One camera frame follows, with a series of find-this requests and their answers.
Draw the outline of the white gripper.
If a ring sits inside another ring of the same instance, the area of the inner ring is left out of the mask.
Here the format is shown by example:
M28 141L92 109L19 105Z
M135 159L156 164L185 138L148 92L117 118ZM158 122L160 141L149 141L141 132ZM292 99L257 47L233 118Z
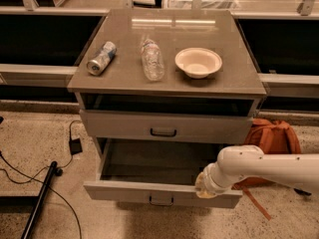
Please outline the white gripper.
M195 180L197 197L211 199L231 189L238 180L237 176L226 174L217 162L209 164Z

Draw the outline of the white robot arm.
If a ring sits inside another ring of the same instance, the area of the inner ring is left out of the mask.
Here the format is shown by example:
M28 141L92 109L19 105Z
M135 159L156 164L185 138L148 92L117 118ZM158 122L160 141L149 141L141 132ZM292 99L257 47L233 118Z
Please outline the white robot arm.
M309 193L319 192L318 154L265 154L255 145L223 148L195 181L199 198L225 194L234 184L258 177Z

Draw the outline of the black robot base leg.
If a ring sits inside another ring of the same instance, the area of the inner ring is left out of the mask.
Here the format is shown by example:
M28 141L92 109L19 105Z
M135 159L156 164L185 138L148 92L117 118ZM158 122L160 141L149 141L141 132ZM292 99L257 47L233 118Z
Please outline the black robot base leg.
M295 191L297 194L303 195L303 196L311 196L311 195L312 195L312 193L303 191L303 190L301 190L301 189L296 189L296 188L294 188L294 191Z

